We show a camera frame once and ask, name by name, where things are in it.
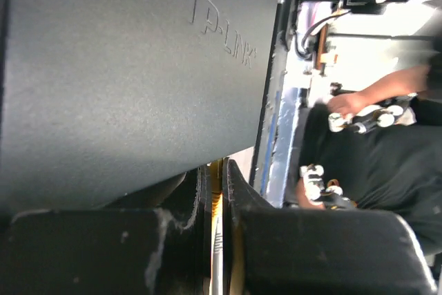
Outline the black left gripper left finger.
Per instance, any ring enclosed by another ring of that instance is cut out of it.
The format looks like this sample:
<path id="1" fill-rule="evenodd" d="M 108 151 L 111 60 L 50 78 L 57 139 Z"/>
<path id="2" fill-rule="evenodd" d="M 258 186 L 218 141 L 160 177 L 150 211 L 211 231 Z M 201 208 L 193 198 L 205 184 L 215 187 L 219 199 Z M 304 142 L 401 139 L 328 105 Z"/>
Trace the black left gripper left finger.
<path id="1" fill-rule="evenodd" d="M 32 211 L 1 237 L 2 294 L 207 294 L 210 175 L 157 207 Z"/>

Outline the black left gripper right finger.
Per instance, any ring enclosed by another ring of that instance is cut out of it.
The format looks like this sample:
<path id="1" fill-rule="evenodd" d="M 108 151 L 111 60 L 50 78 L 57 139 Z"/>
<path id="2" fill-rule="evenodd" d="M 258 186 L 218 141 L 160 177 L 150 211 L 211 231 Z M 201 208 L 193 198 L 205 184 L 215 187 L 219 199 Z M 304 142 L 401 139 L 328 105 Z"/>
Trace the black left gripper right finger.
<path id="1" fill-rule="evenodd" d="M 415 235 L 382 211 L 278 209 L 223 167 L 228 294 L 435 294 Z"/>

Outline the black network switch box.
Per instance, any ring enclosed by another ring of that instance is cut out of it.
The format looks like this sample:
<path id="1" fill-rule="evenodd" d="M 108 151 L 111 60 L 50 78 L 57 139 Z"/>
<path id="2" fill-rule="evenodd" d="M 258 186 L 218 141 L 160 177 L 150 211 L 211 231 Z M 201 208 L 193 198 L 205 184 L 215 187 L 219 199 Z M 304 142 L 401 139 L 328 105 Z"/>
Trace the black network switch box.
<path id="1" fill-rule="evenodd" d="M 254 145 L 278 0 L 8 0 L 1 209 L 87 209 Z"/>

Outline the bare human forearm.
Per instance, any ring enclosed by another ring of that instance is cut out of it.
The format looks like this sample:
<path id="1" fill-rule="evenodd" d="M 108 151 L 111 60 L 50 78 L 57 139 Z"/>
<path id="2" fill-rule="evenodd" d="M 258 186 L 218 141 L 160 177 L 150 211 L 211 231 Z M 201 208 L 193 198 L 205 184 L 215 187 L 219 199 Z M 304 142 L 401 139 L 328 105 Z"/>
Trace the bare human forearm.
<path id="1" fill-rule="evenodd" d="M 391 97 L 420 93 L 427 89 L 428 65 L 394 71 L 358 92 L 364 104 L 374 104 Z"/>

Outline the second bare human hand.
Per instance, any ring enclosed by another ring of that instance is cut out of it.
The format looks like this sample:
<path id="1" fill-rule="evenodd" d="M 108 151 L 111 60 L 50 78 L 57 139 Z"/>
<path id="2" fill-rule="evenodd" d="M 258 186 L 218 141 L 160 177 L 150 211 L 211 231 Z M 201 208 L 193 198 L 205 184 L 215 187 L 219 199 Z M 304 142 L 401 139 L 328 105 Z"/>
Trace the second bare human hand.
<path id="1" fill-rule="evenodd" d="M 312 202 L 306 196 L 305 185 L 303 179 L 300 178 L 298 184 L 295 188 L 296 199 L 298 202 L 298 206 L 304 209 L 320 209 L 324 210 L 325 206 L 323 203 Z"/>

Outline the bare human hand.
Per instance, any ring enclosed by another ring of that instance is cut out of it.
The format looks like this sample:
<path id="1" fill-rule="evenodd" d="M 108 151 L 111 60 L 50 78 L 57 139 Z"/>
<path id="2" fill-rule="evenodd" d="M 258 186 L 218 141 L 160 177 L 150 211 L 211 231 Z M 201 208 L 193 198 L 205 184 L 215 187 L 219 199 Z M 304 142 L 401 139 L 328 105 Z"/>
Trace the bare human hand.
<path id="1" fill-rule="evenodd" d="M 338 113 L 342 117 L 357 115 L 366 106 L 371 104 L 370 100 L 361 92 L 344 93 L 332 97 L 327 107 L 332 113 Z"/>

